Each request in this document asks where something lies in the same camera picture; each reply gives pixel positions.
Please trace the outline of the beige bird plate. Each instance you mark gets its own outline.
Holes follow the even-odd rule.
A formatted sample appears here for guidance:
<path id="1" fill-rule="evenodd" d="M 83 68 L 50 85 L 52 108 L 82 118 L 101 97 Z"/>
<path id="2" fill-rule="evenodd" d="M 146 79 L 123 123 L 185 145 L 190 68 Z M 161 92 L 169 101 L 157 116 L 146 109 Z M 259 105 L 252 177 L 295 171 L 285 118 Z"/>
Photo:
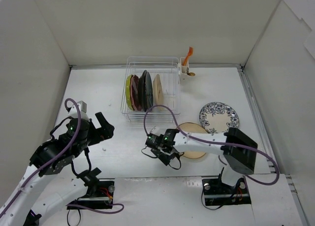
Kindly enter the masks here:
<path id="1" fill-rule="evenodd" d="M 179 128 L 184 132 L 207 133 L 207 131 L 202 126 L 190 122 L 180 124 Z M 205 154 L 206 154 L 205 152 L 186 151 L 184 152 L 183 156 L 188 159 L 195 160 L 203 157 Z"/>
<path id="2" fill-rule="evenodd" d="M 153 80 L 153 95 L 155 105 L 164 105 L 163 89 L 159 74 Z"/>

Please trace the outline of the pink polka dot plate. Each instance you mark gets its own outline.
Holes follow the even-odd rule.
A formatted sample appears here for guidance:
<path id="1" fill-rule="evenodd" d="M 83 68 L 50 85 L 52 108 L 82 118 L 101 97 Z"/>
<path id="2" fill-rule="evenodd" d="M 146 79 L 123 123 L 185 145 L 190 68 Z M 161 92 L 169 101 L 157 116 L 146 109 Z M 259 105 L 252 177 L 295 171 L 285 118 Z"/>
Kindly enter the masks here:
<path id="1" fill-rule="evenodd" d="M 141 111 L 141 105 L 138 100 L 138 81 L 137 75 L 133 75 L 130 80 L 130 99 L 134 110 Z"/>

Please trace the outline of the green polka dot plate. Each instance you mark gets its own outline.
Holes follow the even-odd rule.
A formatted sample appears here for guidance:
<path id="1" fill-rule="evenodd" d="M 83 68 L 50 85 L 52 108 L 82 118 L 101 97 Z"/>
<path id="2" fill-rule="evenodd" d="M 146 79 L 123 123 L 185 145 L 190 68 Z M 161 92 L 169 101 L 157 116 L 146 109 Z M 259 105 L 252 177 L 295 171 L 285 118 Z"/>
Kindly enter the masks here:
<path id="1" fill-rule="evenodd" d="M 125 83 L 125 97 L 126 97 L 126 103 L 127 106 L 130 110 L 134 111 L 133 107 L 132 107 L 132 103 L 131 103 L 131 98 L 130 98 L 130 84 L 131 84 L 131 78 L 132 75 L 129 75 L 126 79 L 126 83 Z"/>

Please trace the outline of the dark teal plate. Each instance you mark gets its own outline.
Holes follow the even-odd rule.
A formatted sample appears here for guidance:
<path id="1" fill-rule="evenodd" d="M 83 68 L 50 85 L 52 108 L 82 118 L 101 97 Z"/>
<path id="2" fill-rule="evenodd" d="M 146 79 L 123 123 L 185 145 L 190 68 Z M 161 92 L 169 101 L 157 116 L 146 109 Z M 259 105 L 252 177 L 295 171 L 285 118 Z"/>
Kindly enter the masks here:
<path id="1" fill-rule="evenodd" d="M 147 111 L 154 105 L 152 79 L 148 71 L 145 71 L 144 84 L 145 84 L 144 104 L 145 104 L 145 111 Z"/>

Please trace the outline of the black white patterned plate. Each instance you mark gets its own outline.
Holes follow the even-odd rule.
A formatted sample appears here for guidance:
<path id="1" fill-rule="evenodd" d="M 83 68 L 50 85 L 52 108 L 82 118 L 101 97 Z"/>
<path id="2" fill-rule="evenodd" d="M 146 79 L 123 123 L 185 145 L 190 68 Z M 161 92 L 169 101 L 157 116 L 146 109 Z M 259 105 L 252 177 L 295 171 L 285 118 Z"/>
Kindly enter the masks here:
<path id="1" fill-rule="evenodd" d="M 199 122 L 208 133 L 227 132 L 229 128 L 238 128 L 240 120 L 237 112 L 222 102 L 210 102 L 199 112 Z"/>

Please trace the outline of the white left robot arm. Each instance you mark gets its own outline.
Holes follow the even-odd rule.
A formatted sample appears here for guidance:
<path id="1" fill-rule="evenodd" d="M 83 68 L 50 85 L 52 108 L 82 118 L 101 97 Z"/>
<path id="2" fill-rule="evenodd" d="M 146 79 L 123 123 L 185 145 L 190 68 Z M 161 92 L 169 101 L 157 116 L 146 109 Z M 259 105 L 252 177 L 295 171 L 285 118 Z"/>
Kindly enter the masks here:
<path id="1" fill-rule="evenodd" d="M 69 116 L 67 131 L 37 148 L 22 180 L 1 209 L 2 226 L 37 226 L 77 198 L 97 193 L 101 171 L 97 167 L 89 167 L 76 174 L 61 192 L 42 202 L 37 200 L 62 169 L 83 151 L 113 137 L 114 126 L 107 122 L 101 112 L 95 115 L 100 123 L 99 128 L 85 116 L 85 113 L 80 117 Z"/>

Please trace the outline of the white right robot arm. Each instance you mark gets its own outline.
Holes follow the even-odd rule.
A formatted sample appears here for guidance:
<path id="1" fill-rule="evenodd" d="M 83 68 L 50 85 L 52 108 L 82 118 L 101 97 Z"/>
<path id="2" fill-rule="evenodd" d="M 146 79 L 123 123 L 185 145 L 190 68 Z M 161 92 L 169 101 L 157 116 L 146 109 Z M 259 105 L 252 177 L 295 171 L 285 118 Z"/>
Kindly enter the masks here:
<path id="1" fill-rule="evenodd" d="M 180 153 L 189 151 L 223 156 L 227 166 L 223 169 L 223 176 L 218 179 L 218 187 L 224 193 L 234 189 L 242 175 L 254 174 L 258 147 L 238 128 L 212 134 L 167 129 L 160 135 L 149 133 L 145 145 L 164 165 L 169 165 L 174 158 L 179 160 Z"/>

